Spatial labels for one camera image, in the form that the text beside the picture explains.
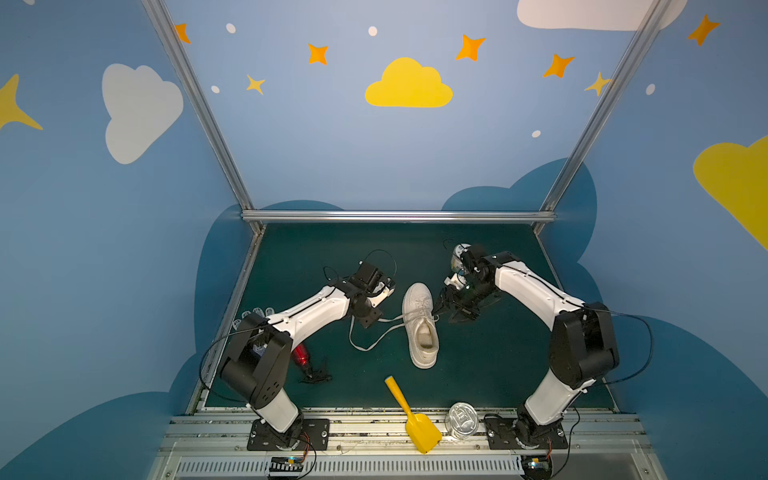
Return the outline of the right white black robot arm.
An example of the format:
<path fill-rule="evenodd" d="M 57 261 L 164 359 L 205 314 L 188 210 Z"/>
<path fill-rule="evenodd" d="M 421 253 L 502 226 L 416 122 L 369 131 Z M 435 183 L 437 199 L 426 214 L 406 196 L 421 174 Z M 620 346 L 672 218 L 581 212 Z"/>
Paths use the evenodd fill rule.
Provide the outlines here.
<path fill-rule="evenodd" d="M 615 313 L 600 302 L 565 293 L 508 251 L 489 254 L 478 244 L 459 244 L 452 252 L 451 270 L 435 311 L 449 312 L 452 322 L 477 320 L 491 297 L 507 294 L 549 329 L 547 373 L 517 409 L 513 431 L 529 449 L 554 439 L 567 408 L 619 366 Z"/>

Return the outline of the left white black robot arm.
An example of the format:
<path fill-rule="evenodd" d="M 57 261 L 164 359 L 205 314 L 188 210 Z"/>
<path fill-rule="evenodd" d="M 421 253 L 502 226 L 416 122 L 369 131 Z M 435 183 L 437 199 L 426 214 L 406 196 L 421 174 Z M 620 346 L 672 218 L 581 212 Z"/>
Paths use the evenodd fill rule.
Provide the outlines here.
<path fill-rule="evenodd" d="M 395 278 L 367 259 L 350 276 L 329 278 L 316 294 L 281 312 L 251 313 L 216 340 L 223 347 L 215 377 L 238 394 L 286 442 L 299 438 L 303 415 L 284 389 L 293 351 L 325 326 L 353 317 L 366 327 L 382 316 Z"/>

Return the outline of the white sneaker shoe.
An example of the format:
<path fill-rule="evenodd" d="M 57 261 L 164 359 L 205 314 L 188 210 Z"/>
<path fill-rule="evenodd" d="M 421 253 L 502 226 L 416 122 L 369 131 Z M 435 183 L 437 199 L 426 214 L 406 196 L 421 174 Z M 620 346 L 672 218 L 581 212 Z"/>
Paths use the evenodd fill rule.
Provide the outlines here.
<path fill-rule="evenodd" d="M 433 298 L 423 283 L 414 283 L 405 293 L 402 314 L 413 364 L 419 369 L 430 369 L 439 352 L 436 320 L 433 316 Z"/>

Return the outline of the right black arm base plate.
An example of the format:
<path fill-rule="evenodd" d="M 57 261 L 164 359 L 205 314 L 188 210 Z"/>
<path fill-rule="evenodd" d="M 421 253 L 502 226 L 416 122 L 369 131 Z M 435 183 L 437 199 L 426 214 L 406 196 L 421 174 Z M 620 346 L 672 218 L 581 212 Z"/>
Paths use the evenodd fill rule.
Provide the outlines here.
<path fill-rule="evenodd" d="M 542 426 L 527 416 L 519 419 L 486 414 L 482 422 L 491 450 L 566 450 L 569 446 L 560 421 Z"/>

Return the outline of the white shoelace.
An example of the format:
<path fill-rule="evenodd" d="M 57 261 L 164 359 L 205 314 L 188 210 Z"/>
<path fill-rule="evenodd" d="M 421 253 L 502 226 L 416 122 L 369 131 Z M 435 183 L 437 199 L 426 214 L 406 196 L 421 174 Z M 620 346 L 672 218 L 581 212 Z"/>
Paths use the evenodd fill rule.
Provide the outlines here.
<path fill-rule="evenodd" d="M 350 345 L 360 352 L 369 352 L 376 348 L 392 333 L 404 332 L 408 335 L 408 344 L 416 349 L 433 349 L 437 345 L 434 326 L 440 317 L 435 313 L 428 313 L 425 308 L 415 309 L 401 313 L 395 317 L 380 318 L 373 324 L 371 333 L 364 333 L 363 343 L 358 343 L 357 331 L 362 326 L 352 318 L 349 322 L 348 340 Z"/>

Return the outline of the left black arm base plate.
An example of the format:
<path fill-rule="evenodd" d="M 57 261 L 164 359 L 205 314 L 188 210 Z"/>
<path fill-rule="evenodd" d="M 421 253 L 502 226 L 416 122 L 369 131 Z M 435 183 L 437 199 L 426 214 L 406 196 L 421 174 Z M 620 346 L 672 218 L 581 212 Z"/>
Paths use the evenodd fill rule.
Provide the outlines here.
<path fill-rule="evenodd" d="M 278 432 L 265 420 L 252 423 L 246 449 L 248 451 L 325 451 L 328 448 L 330 421 L 325 418 L 304 419 L 299 416 L 285 431 Z"/>

